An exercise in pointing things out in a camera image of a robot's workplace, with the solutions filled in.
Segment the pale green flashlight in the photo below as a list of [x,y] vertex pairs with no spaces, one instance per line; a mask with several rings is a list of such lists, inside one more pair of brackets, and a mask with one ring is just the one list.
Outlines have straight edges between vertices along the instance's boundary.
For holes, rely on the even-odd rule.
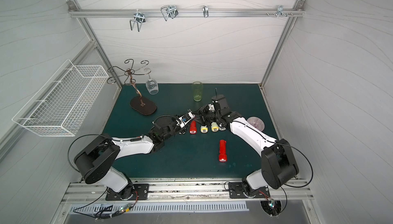
[[207,126],[201,126],[200,131],[201,131],[201,133],[207,133],[208,132],[208,127]]
[[211,124],[211,130],[212,130],[212,132],[217,132],[217,131],[219,131],[219,126],[218,126],[218,124],[217,124],[216,122],[212,122],[212,124]]

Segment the red flashlight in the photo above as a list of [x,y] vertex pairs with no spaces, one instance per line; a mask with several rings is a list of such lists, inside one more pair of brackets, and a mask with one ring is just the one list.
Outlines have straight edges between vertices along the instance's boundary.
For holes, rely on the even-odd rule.
[[196,121],[192,121],[192,122],[191,122],[190,128],[189,128],[189,133],[190,133],[190,134],[196,134],[196,133],[197,133]]
[[225,140],[220,140],[219,162],[226,162],[226,161],[227,161],[226,141]]

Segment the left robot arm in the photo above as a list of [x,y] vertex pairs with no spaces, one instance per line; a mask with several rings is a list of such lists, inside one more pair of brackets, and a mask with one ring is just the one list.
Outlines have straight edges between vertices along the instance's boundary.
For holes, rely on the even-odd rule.
[[154,122],[147,135],[135,138],[114,138],[109,134],[97,134],[81,152],[74,157],[77,171],[86,184],[100,183],[122,198],[129,198],[134,189],[130,178],[116,170],[113,163],[122,157],[150,154],[160,151],[165,141],[184,132],[193,115],[162,115]]

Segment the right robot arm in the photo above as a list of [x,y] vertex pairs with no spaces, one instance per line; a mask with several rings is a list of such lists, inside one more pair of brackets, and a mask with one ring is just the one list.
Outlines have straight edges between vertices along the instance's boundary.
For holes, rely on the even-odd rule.
[[229,108],[225,96],[212,97],[212,103],[195,112],[195,120],[202,126],[216,123],[219,130],[228,129],[260,156],[261,168],[242,179],[241,187],[247,197],[255,196],[263,187],[277,190],[298,175],[299,167],[293,151],[301,151],[285,139],[277,140],[256,129],[241,114]]

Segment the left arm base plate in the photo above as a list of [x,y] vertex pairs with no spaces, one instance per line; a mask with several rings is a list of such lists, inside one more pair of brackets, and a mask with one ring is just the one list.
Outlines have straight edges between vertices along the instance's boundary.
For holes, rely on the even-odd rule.
[[108,188],[106,201],[126,201],[126,200],[147,200],[149,184],[133,184],[132,187],[126,186],[120,192]]

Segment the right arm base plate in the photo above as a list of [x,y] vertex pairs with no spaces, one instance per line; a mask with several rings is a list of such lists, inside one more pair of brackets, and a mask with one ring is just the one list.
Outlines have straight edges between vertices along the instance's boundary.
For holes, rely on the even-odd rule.
[[258,199],[258,198],[270,198],[270,192],[268,187],[261,187],[253,189],[246,182],[229,182],[227,184],[229,191],[229,197],[231,199]]

